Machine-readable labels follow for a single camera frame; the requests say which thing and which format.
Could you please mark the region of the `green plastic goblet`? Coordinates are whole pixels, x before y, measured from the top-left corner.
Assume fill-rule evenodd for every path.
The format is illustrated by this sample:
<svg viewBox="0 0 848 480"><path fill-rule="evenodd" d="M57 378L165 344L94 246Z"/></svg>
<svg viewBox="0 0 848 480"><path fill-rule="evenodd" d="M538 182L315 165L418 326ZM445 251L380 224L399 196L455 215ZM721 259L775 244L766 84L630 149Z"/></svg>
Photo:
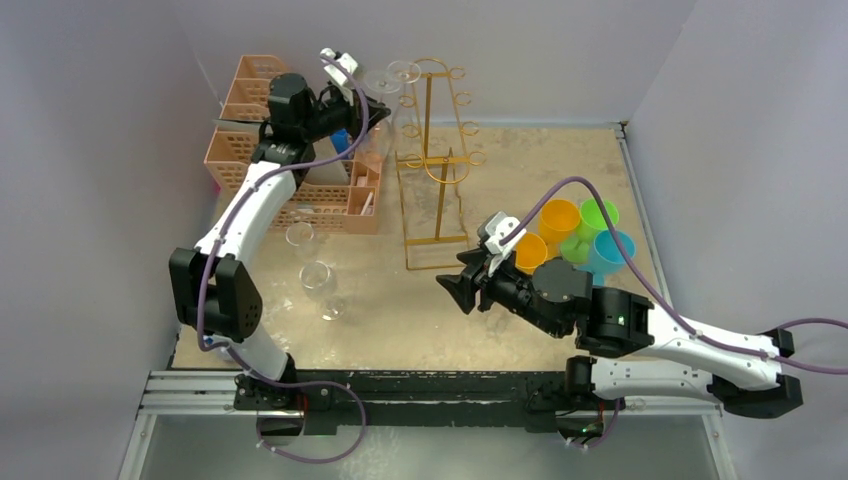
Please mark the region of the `green plastic goblet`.
<svg viewBox="0 0 848 480"><path fill-rule="evenodd" d="M561 244L561 256L572 264L588 262L595 237L608 229L604 215L595 199L587 199L579 206L579 224Z"/></svg>

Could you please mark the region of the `blue folder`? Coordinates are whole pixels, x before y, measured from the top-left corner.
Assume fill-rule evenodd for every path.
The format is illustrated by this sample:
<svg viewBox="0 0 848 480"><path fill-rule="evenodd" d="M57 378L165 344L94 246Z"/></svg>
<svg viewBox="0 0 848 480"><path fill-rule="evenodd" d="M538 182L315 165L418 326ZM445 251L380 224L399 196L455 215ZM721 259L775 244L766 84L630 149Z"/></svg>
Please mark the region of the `blue folder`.
<svg viewBox="0 0 848 480"><path fill-rule="evenodd" d="M351 146L351 137L346 129L339 129L330 136L331 144L335 150L335 156L340 160L348 160L352 154L348 152Z"/></svg>

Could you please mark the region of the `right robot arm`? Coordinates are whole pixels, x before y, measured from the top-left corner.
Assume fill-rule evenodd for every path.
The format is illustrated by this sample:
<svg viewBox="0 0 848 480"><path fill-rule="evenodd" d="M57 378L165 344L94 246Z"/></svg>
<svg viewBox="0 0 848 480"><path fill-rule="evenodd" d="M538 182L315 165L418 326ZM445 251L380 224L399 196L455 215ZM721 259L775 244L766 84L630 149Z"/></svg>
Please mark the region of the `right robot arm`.
<svg viewBox="0 0 848 480"><path fill-rule="evenodd" d="M695 321L682 327L646 297L596 286L590 273L561 258L531 274L513 260L490 272L491 256L481 248L458 258L464 269L436 281L464 314L499 305L553 338L574 338L581 353L567 360L561 381L573 406L682 397L720 404L736 416L774 419L803 403L799 379L778 362L794 351L786 330L737 334Z"/></svg>

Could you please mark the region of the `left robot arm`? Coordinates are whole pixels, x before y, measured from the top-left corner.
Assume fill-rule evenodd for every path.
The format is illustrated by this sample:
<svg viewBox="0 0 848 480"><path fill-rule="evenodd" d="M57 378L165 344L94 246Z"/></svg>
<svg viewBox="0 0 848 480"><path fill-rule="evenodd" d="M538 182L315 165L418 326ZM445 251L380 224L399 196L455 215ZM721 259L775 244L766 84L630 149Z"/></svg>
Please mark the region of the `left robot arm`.
<svg viewBox="0 0 848 480"><path fill-rule="evenodd" d="M314 144L339 130L360 143L391 110L349 79L315 94L305 78L284 73L269 83L268 116L260 123L246 176L217 223L191 248L177 248L168 268L178 321L194 329L203 351L225 349L246 375L261 381L272 408L297 399L293 362L261 327L263 301L248 265L305 175L320 166Z"/></svg>

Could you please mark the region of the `blue plastic goblet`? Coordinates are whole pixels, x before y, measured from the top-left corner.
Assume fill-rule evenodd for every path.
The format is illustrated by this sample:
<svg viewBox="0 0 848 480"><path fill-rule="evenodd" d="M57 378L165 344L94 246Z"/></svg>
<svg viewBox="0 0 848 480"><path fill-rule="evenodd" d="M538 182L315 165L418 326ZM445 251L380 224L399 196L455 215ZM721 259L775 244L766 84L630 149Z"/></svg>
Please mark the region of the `blue plastic goblet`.
<svg viewBox="0 0 848 480"><path fill-rule="evenodd" d="M633 239L623 231L618 231L626 256L633 258L636 245ZM618 248L613 234L609 230L601 231L588 246L587 260L576 267L579 271L589 272L595 286L603 286L605 280L612 274L627 266L626 257Z"/></svg>

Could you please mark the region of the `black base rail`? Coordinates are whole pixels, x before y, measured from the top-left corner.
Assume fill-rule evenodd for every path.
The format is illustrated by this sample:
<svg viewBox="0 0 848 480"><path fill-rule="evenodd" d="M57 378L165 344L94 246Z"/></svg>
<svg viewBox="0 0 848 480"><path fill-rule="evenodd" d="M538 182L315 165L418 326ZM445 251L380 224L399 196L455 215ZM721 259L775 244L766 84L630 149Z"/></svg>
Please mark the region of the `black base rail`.
<svg viewBox="0 0 848 480"><path fill-rule="evenodd" d="M342 426L521 428L529 433L598 437L601 415L622 411L587 379L564 372L345 371L292 373L293 388L236 376L233 406L268 418L291 413L306 435Z"/></svg>

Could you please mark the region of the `grey paper folder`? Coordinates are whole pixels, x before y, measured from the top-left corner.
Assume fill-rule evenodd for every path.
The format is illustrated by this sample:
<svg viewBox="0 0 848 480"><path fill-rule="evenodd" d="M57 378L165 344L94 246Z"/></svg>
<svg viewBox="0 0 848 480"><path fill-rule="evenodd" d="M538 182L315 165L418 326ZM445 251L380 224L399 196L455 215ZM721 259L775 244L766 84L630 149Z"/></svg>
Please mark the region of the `grey paper folder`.
<svg viewBox="0 0 848 480"><path fill-rule="evenodd" d="M213 123L216 126L217 133L232 133L239 132L240 137L253 137L253 143L258 140L259 133L265 133L267 136L271 134L271 127L261 127L260 120L244 120L244 119L214 119ZM221 158L222 161L243 162L246 159L246 146L240 139L233 137L227 140L227 151L231 153L231 158ZM304 175L306 183L311 185L343 185L350 180L350 174L341 161L330 164L329 166L314 167Z"/></svg>

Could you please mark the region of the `yellow plastic goblet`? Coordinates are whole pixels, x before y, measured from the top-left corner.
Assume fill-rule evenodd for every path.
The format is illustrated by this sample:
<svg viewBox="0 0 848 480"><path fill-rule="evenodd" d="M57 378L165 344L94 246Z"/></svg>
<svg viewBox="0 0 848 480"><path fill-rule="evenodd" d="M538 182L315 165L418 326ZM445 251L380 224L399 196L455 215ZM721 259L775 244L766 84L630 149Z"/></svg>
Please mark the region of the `yellow plastic goblet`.
<svg viewBox="0 0 848 480"><path fill-rule="evenodd" d="M580 224L578 207L569 200L547 201L539 213L538 233L547 244L558 244Z"/></svg>
<svg viewBox="0 0 848 480"><path fill-rule="evenodd" d="M514 264L517 269L530 275L548 259L548 247L537 234L527 232L515 245Z"/></svg>

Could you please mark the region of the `peach plastic file organizer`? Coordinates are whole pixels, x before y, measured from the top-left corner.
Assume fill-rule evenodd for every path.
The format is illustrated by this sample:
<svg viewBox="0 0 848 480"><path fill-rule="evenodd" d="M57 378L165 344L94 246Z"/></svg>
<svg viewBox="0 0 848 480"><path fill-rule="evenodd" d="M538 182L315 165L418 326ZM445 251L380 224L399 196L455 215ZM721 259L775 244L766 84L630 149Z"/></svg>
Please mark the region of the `peach plastic file organizer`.
<svg viewBox="0 0 848 480"><path fill-rule="evenodd" d="M222 191L248 194L241 220L265 205L274 228L374 234L382 162L365 142L391 111L365 95L350 55L323 55L334 60L323 88L275 56L242 56L204 163Z"/></svg>

